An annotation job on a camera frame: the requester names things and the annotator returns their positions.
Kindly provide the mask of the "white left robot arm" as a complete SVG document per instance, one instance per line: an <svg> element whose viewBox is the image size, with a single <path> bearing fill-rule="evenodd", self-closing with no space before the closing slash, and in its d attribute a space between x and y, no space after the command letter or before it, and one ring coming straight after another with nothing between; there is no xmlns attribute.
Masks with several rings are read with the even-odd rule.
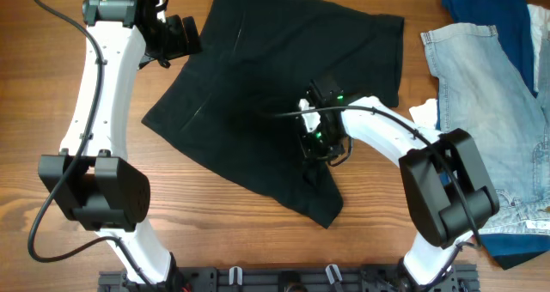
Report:
<svg viewBox="0 0 550 292"><path fill-rule="evenodd" d="M199 51L193 18L166 15L168 0L84 0L77 29L86 57L76 108L55 155L38 175L64 216L106 242L124 265L102 291L188 291L174 255L147 217L148 178L128 161L126 128L136 75L149 63Z"/></svg>

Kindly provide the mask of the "black shorts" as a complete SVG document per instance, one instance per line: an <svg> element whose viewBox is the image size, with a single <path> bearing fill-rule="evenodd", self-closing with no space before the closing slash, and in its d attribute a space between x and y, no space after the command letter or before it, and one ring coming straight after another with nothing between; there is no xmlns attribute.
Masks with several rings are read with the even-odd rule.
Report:
<svg viewBox="0 0 550 292"><path fill-rule="evenodd" d="M399 103L405 20L321 0L213 0L193 54L144 124L181 153L328 227L343 199L290 113L311 82Z"/></svg>

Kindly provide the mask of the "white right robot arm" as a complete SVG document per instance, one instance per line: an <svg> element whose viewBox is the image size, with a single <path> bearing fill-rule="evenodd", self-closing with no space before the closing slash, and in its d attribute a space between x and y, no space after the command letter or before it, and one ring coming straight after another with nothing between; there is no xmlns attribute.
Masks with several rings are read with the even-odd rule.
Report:
<svg viewBox="0 0 550 292"><path fill-rule="evenodd" d="M295 118L308 158L334 166L351 154L344 141L360 141L399 168L417 234L394 268L392 286L430 291L452 283L459 251L480 247L471 239L500 209L474 138L462 129L416 125L375 96L310 96L298 101Z"/></svg>

